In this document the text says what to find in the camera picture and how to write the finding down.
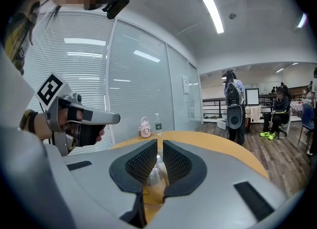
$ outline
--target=sneaker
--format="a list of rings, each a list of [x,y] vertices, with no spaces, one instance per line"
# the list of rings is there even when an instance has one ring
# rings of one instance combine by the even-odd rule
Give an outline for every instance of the sneaker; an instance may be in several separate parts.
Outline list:
[[[260,133],[260,136],[269,136],[269,132]]]
[[[308,151],[307,151],[307,155],[308,155],[308,156],[312,156],[312,155],[314,155],[314,154],[311,153],[310,150],[308,150]]]
[[[274,137],[275,137],[275,133],[270,133],[270,135],[268,136],[268,139],[273,140]]]

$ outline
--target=chair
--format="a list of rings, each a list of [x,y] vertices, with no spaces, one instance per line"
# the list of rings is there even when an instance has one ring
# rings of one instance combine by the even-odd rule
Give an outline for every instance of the chair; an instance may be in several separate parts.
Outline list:
[[[288,115],[289,115],[289,119],[288,119],[288,122],[286,124],[280,124],[279,125],[279,128],[277,130],[277,139],[279,139],[279,135],[280,133],[283,133],[285,134],[285,137],[287,137],[287,134],[288,134],[288,131],[289,131],[289,127],[291,125],[291,117],[292,117],[292,109],[291,107],[289,107],[288,109]]]
[[[314,123],[312,122],[312,119],[311,119],[311,110],[312,110],[312,108],[308,103],[303,103],[302,129],[301,129],[301,134],[299,136],[299,140],[298,140],[297,145],[301,141],[303,128],[307,129],[308,130],[308,138],[307,138],[306,150],[308,148],[309,140],[311,138],[311,133],[313,132],[313,130],[315,128]]]

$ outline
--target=white blinds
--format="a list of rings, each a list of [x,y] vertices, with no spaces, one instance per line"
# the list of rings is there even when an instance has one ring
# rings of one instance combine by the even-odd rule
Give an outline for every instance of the white blinds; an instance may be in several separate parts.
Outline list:
[[[106,57],[112,27],[113,21],[91,13],[61,11],[49,23],[46,16],[33,35],[34,45],[24,67],[25,80],[37,90],[55,71],[82,96],[84,106],[105,110]],[[35,97],[28,108],[41,112]],[[71,154],[109,148],[108,127],[105,132],[102,142],[75,148]]]
[[[166,44],[118,21],[109,64],[110,110],[121,115],[121,122],[113,125],[116,143],[138,136],[144,116],[155,132],[155,113],[162,131],[174,130]]]

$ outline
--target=black pants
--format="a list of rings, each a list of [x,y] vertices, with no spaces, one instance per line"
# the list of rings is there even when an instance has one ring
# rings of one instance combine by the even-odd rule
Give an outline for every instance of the black pants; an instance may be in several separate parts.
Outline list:
[[[316,127],[317,127],[317,109],[314,109],[314,115],[315,115],[315,128],[314,128],[314,133],[313,133],[313,143],[311,145],[311,148],[310,148],[310,153],[313,153],[313,154],[317,154],[317,130],[316,130]]]
[[[245,106],[242,106],[242,123],[241,126],[238,129],[232,129],[228,128],[229,131],[229,140],[230,141],[235,141],[236,136],[237,137],[237,144],[243,145],[244,143],[244,133],[246,131],[246,109]]]
[[[268,132],[269,131],[269,122],[271,121],[271,113],[264,114],[264,125],[263,125],[263,132]],[[278,126],[281,123],[287,123],[289,119],[288,114],[275,114],[273,116],[273,126],[271,129],[271,133],[274,133],[278,130]]]

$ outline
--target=plastic bottle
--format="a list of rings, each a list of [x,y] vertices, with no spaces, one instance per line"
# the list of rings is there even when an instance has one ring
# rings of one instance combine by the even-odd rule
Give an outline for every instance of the plastic bottle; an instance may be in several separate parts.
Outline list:
[[[161,124],[161,122],[160,122],[160,120],[159,120],[159,114],[158,113],[156,113],[155,114],[156,115],[156,121],[155,121],[155,129],[156,129],[156,131],[157,131],[157,133],[156,133],[156,135],[157,136],[161,136],[162,135],[162,132],[161,132],[161,130],[162,130],[162,124]]]

